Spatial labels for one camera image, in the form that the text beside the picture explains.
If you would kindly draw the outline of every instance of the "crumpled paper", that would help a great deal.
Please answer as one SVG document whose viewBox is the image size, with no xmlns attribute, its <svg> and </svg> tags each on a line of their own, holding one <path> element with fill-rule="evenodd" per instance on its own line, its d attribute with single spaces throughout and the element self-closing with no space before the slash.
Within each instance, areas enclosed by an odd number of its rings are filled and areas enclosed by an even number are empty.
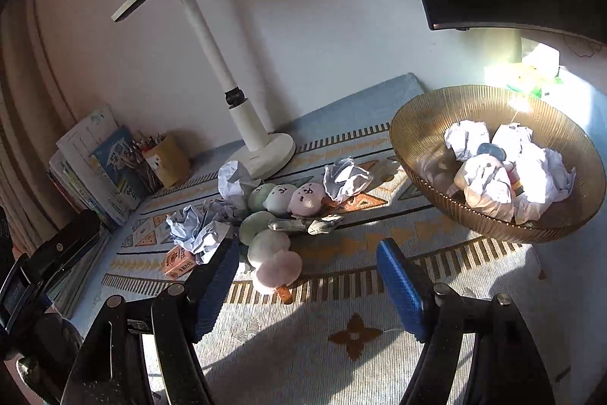
<svg viewBox="0 0 607 405">
<path fill-rule="evenodd" d="M 514 163 L 521 154 L 523 142 L 530 142 L 533 131 L 518 123 L 502 124 L 495 132 L 491 143 L 506 152 L 506 161 Z"/>
<path fill-rule="evenodd" d="M 192 205 L 186 206 L 183 212 L 175 212 L 166 217 L 166 223 L 171 227 L 171 238 L 176 241 L 196 237 L 202 227 L 202 216 Z"/>
<path fill-rule="evenodd" d="M 348 198 L 359 194 L 373 180 L 368 170 L 354 165 L 351 156 L 337 160 L 333 165 L 325 165 L 323 184 L 329 197 L 342 203 Z"/>
<path fill-rule="evenodd" d="M 489 131 L 485 123 L 461 121 L 459 124 L 451 124 L 451 127 L 445 131 L 445 145 L 447 148 L 453 148 L 460 162 L 476 156 L 478 146 L 488 142 Z"/>
<path fill-rule="evenodd" d="M 248 214 L 246 209 L 238 208 L 232 200 L 205 201 L 201 210 L 203 212 L 203 226 L 212 220 L 238 226 L 247 218 Z"/>
<path fill-rule="evenodd" d="M 576 181 L 576 168 L 573 167 L 571 172 L 567 172 L 563 165 L 563 157 L 558 151 L 550 150 L 550 148 L 544 148 L 543 151 L 546 154 L 548 172 L 552 176 L 554 187 L 557 188 L 554 201 L 566 200 L 573 191 L 573 184 Z"/>
<path fill-rule="evenodd" d="M 182 247 L 196 255 L 197 264 L 205 265 L 211 260 L 221 241 L 228 236 L 230 228 L 228 223 L 213 220 L 202 227 L 196 239 L 190 241 L 193 251 L 186 247 L 188 243 L 184 243 Z"/>
<path fill-rule="evenodd" d="M 204 222 L 204 216 L 192 205 L 186 206 L 183 213 L 175 212 L 166 218 L 171 227 L 171 239 L 192 254 L 201 254 L 201 261 L 207 263 L 219 243 L 231 229 L 229 223 L 217 220 Z"/>
<path fill-rule="evenodd" d="M 238 160 L 224 163 L 217 173 L 219 194 L 241 209 L 247 209 L 247 198 L 260 183 L 259 179 L 251 178 L 247 168 Z"/>
<path fill-rule="evenodd" d="M 576 179 L 575 168 L 567 172 L 560 153 L 531 142 L 523 143 L 516 172 L 523 187 L 523 192 L 514 198 L 514 220 L 518 225 L 539 220 L 553 202 L 567 199 Z"/>
<path fill-rule="evenodd" d="M 511 221 L 514 214 L 508 172 L 496 157 L 484 153 L 467 160 L 453 179 L 474 211 Z"/>
</svg>

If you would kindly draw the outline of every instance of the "white wall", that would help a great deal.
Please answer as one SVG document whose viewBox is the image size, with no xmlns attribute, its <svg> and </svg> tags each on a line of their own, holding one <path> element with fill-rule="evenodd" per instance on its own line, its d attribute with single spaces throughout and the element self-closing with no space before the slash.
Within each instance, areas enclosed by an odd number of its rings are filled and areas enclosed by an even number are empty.
<svg viewBox="0 0 607 405">
<path fill-rule="evenodd" d="M 36 0 L 50 63 L 78 119 L 101 102 L 144 134 L 178 130 L 190 154 L 239 139 L 178 0 Z M 429 88 L 480 82 L 483 31 L 432 32 L 421 0 L 198 0 L 268 128 L 414 72 Z"/>
</svg>

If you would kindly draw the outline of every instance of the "small cardboard box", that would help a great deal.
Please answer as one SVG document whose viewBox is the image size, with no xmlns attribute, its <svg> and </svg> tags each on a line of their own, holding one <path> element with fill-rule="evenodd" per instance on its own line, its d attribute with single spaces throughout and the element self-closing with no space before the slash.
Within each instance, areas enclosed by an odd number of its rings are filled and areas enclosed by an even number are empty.
<svg viewBox="0 0 607 405">
<path fill-rule="evenodd" d="M 181 275 L 187 273 L 195 266 L 195 256 L 183 249 L 183 247 L 175 246 L 166 253 L 163 271 L 169 278 L 177 280 Z"/>
</svg>

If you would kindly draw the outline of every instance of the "desk lamp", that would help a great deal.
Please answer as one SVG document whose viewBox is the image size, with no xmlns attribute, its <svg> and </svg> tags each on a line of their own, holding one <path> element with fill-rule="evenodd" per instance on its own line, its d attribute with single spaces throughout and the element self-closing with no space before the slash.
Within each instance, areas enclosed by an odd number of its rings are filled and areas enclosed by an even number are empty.
<svg viewBox="0 0 607 405">
<path fill-rule="evenodd" d="M 112 15 L 112 20 L 125 19 L 146 0 L 128 0 Z M 247 168 L 254 179 L 265 179 L 283 168 L 295 153 L 291 136 L 284 133 L 269 135 L 263 127 L 255 108 L 236 84 L 228 69 L 219 47 L 209 30 L 206 20 L 196 0 L 180 0 L 187 20 L 211 64 L 215 76 L 225 92 L 236 127 L 245 146 L 236 151 L 229 160 L 238 160 Z"/>
</svg>

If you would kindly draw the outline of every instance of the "ribbed glass bowl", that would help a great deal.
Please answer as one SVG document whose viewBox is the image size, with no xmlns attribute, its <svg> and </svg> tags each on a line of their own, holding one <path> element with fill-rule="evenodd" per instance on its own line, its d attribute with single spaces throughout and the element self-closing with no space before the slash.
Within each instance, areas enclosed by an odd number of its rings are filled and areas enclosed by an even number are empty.
<svg viewBox="0 0 607 405">
<path fill-rule="evenodd" d="M 501 124 L 514 122 L 531 128 L 536 145 L 561 153 L 567 170 L 576 168 L 569 198 L 552 203 L 539 220 L 516 225 L 473 211 L 462 196 L 451 199 L 437 191 L 420 176 L 421 164 L 441 157 L 455 176 L 461 163 L 445 147 L 444 133 L 463 120 L 484 121 L 490 137 Z M 605 197 L 605 169 L 582 128 L 547 103 L 510 90 L 466 85 L 419 95 L 396 112 L 390 140 L 409 177 L 433 205 L 463 226 L 498 240 L 539 243 L 563 237 L 593 218 Z"/>
</svg>

